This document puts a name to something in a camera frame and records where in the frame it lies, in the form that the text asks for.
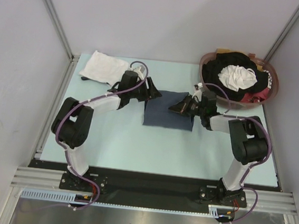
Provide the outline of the white graphic tank top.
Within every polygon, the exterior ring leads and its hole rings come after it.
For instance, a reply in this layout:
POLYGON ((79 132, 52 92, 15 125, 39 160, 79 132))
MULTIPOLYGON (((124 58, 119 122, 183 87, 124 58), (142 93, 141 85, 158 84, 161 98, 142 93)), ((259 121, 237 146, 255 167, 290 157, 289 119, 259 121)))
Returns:
POLYGON ((129 67, 130 64, 125 60, 95 51, 79 74, 87 79, 113 86, 121 80, 129 67))

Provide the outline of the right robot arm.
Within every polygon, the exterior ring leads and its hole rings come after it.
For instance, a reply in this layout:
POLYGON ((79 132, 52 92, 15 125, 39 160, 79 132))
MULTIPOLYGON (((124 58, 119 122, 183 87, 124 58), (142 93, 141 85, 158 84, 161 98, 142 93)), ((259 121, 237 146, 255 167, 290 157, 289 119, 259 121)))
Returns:
POLYGON ((216 104, 216 93, 203 90, 199 83, 193 95, 187 95, 168 110, 184 117, 198 116, 205 129, 229 135, 234 159, 229 170, 218 181, 216 192, 221 204, 229 204, 242 192, 251 169, 267 161, 272 145, 259 117, 230 116, 227 112, 221 114, 216 104))

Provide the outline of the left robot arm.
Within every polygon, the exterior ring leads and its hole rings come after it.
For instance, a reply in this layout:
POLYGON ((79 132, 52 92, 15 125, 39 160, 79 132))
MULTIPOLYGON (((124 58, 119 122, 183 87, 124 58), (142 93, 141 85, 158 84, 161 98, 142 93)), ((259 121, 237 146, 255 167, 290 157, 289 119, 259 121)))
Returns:
POLYGON ((86 189, 91 178, 85 174, 89 169, 89 161, 82 147, 86 141, 93 117, 116 111, 136 99, 147 102, 157 99, 162 94, 157 90, 146 64, 134 61, 126 70, 121 80, 116 82, 105 94, 80 102, 72 97, 64 100, 57 113, 51 132, 55 135, 56 143, 64 149, 68 170, 74 174, 73 185, 79 189, 86 189))

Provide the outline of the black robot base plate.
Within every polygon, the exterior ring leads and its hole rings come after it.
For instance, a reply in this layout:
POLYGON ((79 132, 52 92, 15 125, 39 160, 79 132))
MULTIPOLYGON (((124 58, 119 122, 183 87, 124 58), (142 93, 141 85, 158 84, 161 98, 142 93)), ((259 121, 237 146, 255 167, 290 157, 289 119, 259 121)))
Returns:
POLYGON ((127 199, 134 202, 164 204, 175 203, 192 207, 193 204, 217 205, 227 209, 244 209, 253 192, 219 200, 216 197, 217 180, 163 176, 118 169, 91 167, 83 179, 73 175, 66 166, 59 184, 60 190, 83 192, 108 200, 127 199))

